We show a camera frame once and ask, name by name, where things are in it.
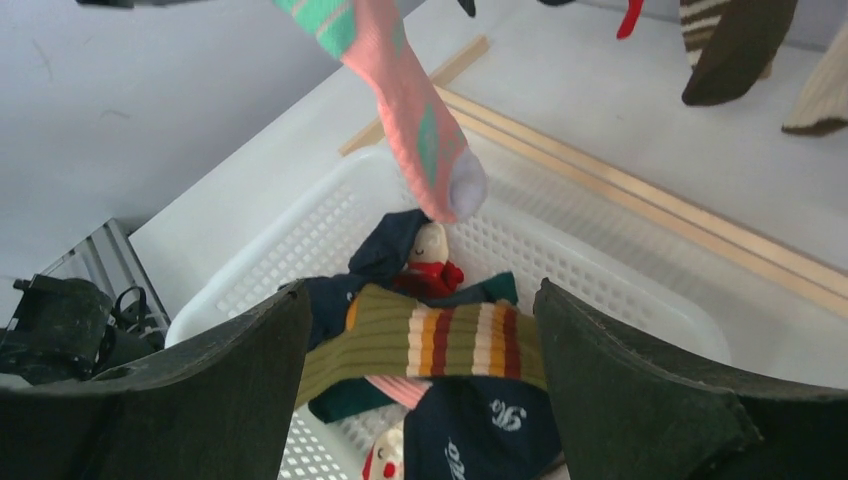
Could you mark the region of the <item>navy sock striped cuff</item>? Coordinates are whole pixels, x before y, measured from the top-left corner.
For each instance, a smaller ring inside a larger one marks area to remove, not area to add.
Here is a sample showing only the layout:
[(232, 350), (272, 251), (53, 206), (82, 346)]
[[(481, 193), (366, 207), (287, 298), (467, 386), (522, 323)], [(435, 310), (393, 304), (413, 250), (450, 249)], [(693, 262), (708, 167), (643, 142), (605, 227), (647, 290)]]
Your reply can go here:
[(312, 313), (309, 351), (345, 331), (348, 309), (368, 284), (424, 299), (446, 298), (464, 282), (464, 272), (449, 260), (427, 254), (415, 244), (425, 227), (434, 227), (418, 209), (383, 216), (348, 262), (346, 273), (303, 280)]

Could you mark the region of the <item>olive sock orange heel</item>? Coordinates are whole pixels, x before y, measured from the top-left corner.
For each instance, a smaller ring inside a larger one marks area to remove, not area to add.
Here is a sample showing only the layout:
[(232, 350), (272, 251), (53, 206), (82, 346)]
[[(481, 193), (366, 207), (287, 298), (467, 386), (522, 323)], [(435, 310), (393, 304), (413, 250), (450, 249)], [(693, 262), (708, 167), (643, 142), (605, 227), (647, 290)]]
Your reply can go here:
[(295, 404), (367, 376), (487, 376), (547, 387), (536, 322), (515, 306), (429, 307), (372, 284), (354, 298), (341, 333), (307, 353)]

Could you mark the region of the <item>navy sock white lettering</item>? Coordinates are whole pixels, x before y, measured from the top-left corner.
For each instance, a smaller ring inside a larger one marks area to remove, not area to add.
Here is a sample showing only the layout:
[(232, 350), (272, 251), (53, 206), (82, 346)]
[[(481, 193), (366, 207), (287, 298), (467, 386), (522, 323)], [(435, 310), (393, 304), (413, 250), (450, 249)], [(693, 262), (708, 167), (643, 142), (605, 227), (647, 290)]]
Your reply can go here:
[(374, 441), (365, 479), (535, 479), (560, 456), (548, 394), (494, 377), (444, 377)]

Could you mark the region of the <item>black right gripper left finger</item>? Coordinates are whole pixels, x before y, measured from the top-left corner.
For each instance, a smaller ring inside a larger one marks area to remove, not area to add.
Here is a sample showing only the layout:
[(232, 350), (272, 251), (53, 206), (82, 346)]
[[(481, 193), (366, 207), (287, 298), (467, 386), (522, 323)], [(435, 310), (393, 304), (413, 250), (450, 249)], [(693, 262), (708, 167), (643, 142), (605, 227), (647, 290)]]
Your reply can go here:
[(312, 317), (302, 282), (89, 381), (1, 392), (5, 479), (274, 479)]

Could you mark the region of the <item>dark teal sock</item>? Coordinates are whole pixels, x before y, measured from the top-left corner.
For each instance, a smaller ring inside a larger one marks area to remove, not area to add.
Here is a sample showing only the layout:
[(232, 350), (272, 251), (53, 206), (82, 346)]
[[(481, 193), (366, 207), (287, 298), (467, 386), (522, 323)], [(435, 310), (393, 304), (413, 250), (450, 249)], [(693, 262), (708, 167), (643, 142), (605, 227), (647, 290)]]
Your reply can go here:
[(450, 320), (454, 310), (463, 305), (487, 306), (518, 301), (514, 276), (502, 272), (447, 296), (437, 296), (427, 288), (418, 299), (421, 304), (402, 318), (407, 331), (402, 337), (404, 357), (391, 374), (356, 374), (335, 382), (307, 402), (310, 412), (324, 423), (332, 423), (396, 403), (377, 390), (366, 379), (371, 375), (388, 375), (417, 379), (443, 376), (447, 368)]

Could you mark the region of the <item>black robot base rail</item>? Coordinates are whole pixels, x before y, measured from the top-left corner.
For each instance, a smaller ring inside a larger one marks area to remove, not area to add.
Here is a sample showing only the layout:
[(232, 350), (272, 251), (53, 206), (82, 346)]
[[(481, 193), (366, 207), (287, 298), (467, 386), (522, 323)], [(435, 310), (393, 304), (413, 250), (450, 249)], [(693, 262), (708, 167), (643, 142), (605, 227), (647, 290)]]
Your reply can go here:
[(46, 270), (1, 281), (1, 385), (86, 381), (163, 349), (171, 320), (110, 219)]

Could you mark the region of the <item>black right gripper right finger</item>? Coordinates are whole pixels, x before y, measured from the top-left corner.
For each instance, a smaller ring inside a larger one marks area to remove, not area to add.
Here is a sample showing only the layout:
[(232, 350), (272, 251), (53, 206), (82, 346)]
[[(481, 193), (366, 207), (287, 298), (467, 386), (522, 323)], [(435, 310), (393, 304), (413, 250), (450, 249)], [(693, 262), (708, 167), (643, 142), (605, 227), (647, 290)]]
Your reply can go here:
[(731, 367), (549, 280), (533, 311), (574, 479), (843, 479), (847, 394)]

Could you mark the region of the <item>pink patterned sock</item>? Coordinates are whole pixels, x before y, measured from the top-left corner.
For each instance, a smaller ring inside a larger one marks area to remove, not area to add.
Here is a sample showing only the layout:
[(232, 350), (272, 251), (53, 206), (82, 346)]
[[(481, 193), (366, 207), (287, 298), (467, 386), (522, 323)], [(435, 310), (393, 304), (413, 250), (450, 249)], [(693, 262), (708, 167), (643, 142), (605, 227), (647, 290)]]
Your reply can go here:
[(432, 386), (426, 379), (399, 376), (371, 375), (365, 379), (392, 401), (407, 409), (414, 409)]
[(371, 87), (384, 136), (423, 212), (442, 223), (476, 213), (488, 177), (411, 48), (395, 2), (274, 4)]

